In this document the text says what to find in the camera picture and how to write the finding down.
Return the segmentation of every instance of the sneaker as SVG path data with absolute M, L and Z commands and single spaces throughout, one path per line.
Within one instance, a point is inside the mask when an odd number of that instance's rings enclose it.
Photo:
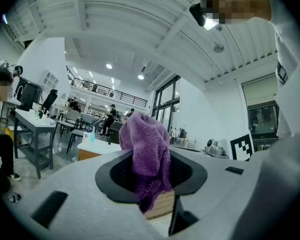
M 11 196 L 9 197 L 9 201 L 17 204 L 18 201 L 21 199 L 21 195 L 16 192 L 11 192 Z
M 21 177 L 17 173 L 9 175 L 8 178 L 15 182 L 21 181 Z

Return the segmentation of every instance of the railing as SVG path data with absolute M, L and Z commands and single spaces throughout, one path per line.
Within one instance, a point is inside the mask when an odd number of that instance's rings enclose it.
M 133 105 L 138 105 L 141 107 L 146 107 L 147 105 L 147 100 L 143 99 L 143 98 L 139 98 L 127 93 L 124 93 L 122 91 L 118 91 L 118 90 L 113 90 L 111 88 L 102 86 L 100 84 L 95 84 L 93 82 L 89 82 L 89 81 L 85 81 L 85 80 L 81 80 L 78 78 L 75 78 L 72 80 L 72 82 L 70 83 L 72 86 L 75 87 L 79 87 L 85 90 L 89 90 L 92 91 L 96 94 L 100 94 L 100 95 L 105 95 L 109 98 L 115 99 L 115 100 L 120 100 L 123 102 L 128 102 L 130 104 Z

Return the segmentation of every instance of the purple towel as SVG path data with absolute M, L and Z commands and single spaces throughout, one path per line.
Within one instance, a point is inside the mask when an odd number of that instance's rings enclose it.
M 135 193 L 140 210 L 151 210 L 158 196 L 172 189 L 170 174 L 170 137 L 164 125 L 151 117 L 134 113 L 121 127 L 122 150 L 133 149 L 132 172 L 137 175 Z

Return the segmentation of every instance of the floor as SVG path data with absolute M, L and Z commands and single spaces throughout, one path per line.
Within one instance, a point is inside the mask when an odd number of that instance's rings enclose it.
M 22 133 L 22 144 L 25 144 L 30 140 L 30 133 Z M 25 197 L 37 184 L 43 182 L 50 175 L 60 170 L 62 167 L 65 167 L 71 163 L 73 163 L 73 158 L 78 157 L 78 148 L 77 145 L 81 143 L 82 138 L 77 137 L 75 142 L 72 144 L 71 149 L 67 154 L 68 143 L 70 139 L 71 133 L 67 133 L 65 130 L 60 137 L 60 128 L 58 127 L 54 141 L 53 141 L 53 169 L 51 170 L 49 167 L 41 170 L 41 179 L 38 179 L 37 171 L 35 165 L 30 162 L 25 155 L 19 150 L 18 158 L 14 159 L 14 171 L 21 176 L 21 181 L 11 182 L 11 190 L 19 193 L 22 197 Z M 107 138 L 104 136 L 100 136 L 99 133 L 96 133 L 95 138 L 102 141 L 107 141 Z M 40 134 L 39 135 L 39 148 L 45 147 L 49 144 L 50 134 Z M 172 214 L 165 215 L 160 218 L 149 220 L 149 223 L 164 237 L 168 237 L 168 229 L 171 221 Z

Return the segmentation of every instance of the black pants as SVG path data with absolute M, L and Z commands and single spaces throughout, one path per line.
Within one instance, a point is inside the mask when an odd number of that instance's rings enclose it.
M 10 189 L 7 176 L 14 173 L 14 143 L 9 135 L 0 134 L 0 193 L 6 193 Z
M 106 134 L 106 130 L 107 128 L 109 128 L 112 124 L 114 123 L 114 121 L 109 120 L 109 121 L 105 121 L 104 125 L 103 125 L 103 134 Z

